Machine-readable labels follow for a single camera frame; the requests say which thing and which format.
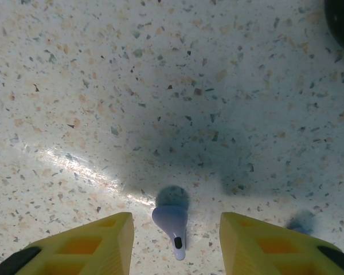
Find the black object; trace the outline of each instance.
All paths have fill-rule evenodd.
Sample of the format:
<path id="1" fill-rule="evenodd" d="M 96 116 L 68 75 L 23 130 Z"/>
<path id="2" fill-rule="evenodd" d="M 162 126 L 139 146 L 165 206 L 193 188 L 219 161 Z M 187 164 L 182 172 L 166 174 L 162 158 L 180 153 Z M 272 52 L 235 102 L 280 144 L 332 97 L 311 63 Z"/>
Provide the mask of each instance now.
<path id="1" fill-rule="evenodd" d="M 331 33 L 344 47 L 344 0 L 325 0 L 325 16 Z"/>
<path id="2" fill-rule="evenodd" d="M 0 264 L 0 275 L 15 275 L 23 266 L 32 260 L 41 249 L 33 246 L 12 254 Z"/>
<path id="3" fill-rule="evenodd" d="M 182 239 L 180 237 L 174 238 L 174 246 L 177 249 L 181 249 L 182 248 Z"/>
<path id="4" fill-rule="evenodd" d="M 321 251 L 327 258 L 333 261 L 337 266 L 344 270 L 344 253 L 338 250 L 332 249 L 327 246 L 318 246 L 318 250 Z"/>

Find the terrazzo floor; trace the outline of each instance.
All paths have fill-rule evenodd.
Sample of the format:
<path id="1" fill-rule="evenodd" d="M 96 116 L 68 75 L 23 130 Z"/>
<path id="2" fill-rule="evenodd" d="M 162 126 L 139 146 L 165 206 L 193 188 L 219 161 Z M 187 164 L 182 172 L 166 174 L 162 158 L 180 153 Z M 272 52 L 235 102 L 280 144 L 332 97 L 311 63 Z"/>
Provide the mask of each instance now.
<path id="1" fill-rule="evenodd" d="M 176 261 L 151 220 L 189 198 Z M 344 51 L 320 0 L 0 0 L 0 262 L 120 212 L 130 274 L 225 274 L 220 214 L 344 251 Z"/>

